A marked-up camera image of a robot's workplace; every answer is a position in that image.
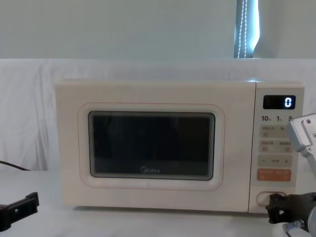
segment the digital display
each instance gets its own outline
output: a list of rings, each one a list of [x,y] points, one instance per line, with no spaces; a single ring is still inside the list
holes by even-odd
[[[294,110],[295,95],[265,95],[263,108],[265,110]]]

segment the midea logo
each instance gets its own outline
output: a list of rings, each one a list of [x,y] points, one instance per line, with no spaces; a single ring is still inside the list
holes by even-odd
[[[148,168],[146,166],[142,166],[140,168],[140,172],[143,174],[159,174],[160,170],[159,169],[154,169],[154,168]]]

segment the control panel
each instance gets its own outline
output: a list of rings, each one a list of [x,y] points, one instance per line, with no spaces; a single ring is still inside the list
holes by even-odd
[[[286,126],[302,115],[304,89],[264,88],[257,83],[249,212],[266,212],[269,195],[295,192],[297,153],[293,152]]]

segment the white table surface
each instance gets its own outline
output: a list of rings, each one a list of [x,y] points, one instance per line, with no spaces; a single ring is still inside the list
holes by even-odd
[[[50,171],[0,172],[0,203],[38,192],[38,213],[0,237],[282,237],[267,215],[121,208],[65,207],[60,176]],[[302,231],[293,237],[308,236]]]

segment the black clamp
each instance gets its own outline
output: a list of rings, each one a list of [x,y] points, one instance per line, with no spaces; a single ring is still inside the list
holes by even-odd
[[[268,211],[269,222],[271,224],[302,220],[304,226],[301,228],[310,232],[308,229],[308,219],[315,206],[316,193],[288,196],[272,194],[270,195],[270,202],[266,206],[266,210]]]
[[[0,205],[0,232],[9,229],[12,223],[37,213],[39,204],[38,194],[31,193],[23,200],[9,205]]]

